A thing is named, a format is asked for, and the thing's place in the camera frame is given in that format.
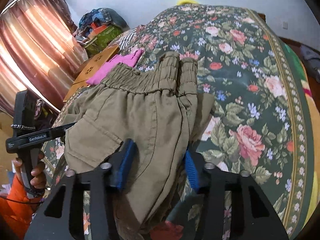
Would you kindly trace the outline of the left hand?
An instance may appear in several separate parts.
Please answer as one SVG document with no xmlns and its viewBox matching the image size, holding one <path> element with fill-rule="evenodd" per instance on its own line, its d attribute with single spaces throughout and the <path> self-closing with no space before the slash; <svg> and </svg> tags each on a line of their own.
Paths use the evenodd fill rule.
<svg viewBox="0 0 320 240">
<path fill-rule="evenodd" d="M 46 175 L 44 174 L 46 165 L 42 161 L 43 158 L 44 158 L 44 153 L 40 151 L 38 155 L 38 164 L 31 171 L 31 175 L 33 176 L 33 179 L 30 181 L 30 183 L 36 189 L 44 189 L 47 183 Z M 18 178 L 19 182 L 22 184 L 23 180 L 21 175 L 21 168 L 23 165 L 23 161 L 20 158 L 16 158 L 15 160 L 13 160 L 12 163 L 16 170 L 16 177 Z"/>
</svg>

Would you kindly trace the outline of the orange sleeve forearm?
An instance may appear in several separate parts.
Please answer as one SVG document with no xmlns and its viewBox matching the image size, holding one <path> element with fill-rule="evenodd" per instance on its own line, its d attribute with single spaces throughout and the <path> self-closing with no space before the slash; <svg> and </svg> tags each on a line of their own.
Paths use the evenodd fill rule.
<svg viewBox="0 0 320 240">
<path fill-rule="evenodd" d="M 24 185 L 14 176 L 7 198 L 1 198 L 1 218 L 18 239 L 24 239 L 32 215 L 41 200 L 42 197 L 29 199 Z"/>
</svg>

